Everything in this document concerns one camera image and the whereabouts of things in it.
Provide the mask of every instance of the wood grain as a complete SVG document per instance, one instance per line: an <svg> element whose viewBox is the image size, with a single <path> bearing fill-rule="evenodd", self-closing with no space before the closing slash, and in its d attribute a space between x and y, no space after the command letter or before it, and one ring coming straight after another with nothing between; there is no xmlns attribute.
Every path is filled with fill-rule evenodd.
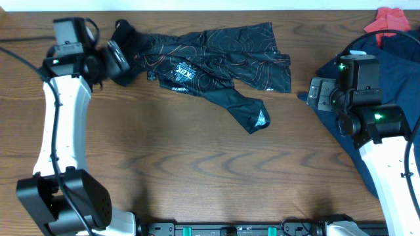
<svg viewBox="0 0 420 236"><path fill-rule="evenodd" d="M346 213L383 221L350 157L296 94L315 71L364 26L375 11L32 12L7 14L1 38L54 35L52 20L88 16L109 39L117 19L144 32L191 31L272 22L278 48L291 56L292 94L257 91L272 124L249 135L223 108L161 89L145 75L124 88L106 81L94 90L87 117L91 174L113 204L149 222L279 222ZM418 11L406 11L413 26ZM2 46L40 65L50 41ZM37 76L0 55L0 235L39 235L19 203L16 181L28 178L41 147L45 101Z"/></svg>

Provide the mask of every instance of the blue cloth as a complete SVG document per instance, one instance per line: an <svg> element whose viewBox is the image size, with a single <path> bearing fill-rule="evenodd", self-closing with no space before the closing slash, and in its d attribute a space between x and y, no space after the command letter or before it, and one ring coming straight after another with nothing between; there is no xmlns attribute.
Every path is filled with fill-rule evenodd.
<svg viewBox="0 0 420 236"><path fill-rule="evenodd" d="M410 34L420 38L420 31L410 31ZM420 116L420 46L413 40L403 36L383 37L382 48L377 46L375 36L362 39L352 50L362 50L375 55L379 60L379 86L383 89L384 104L398 104L406 114L408 124L413 129ZM339 68L332 59L317 71L318 77L338 79ZM298 97L306 101L308 94ZM336 114L328 111L314 110L321 122L330 131L341 147L350 155L366 187L378 198L375 184L359 151L355 150L349 136L342 137L335 127ZM420 169L420 134L414 140L414 154L417 167Z"/></svg>

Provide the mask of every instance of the green light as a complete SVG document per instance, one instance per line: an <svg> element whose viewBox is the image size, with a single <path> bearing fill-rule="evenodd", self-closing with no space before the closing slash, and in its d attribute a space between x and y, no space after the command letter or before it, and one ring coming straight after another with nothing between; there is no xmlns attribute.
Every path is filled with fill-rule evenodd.
<svg viewBox="0 0 420 236"><path fill-rule="evenodd" d="M375 114L375 119L380 119L380 118L383 118L383 115L376 113Z"/></svg>

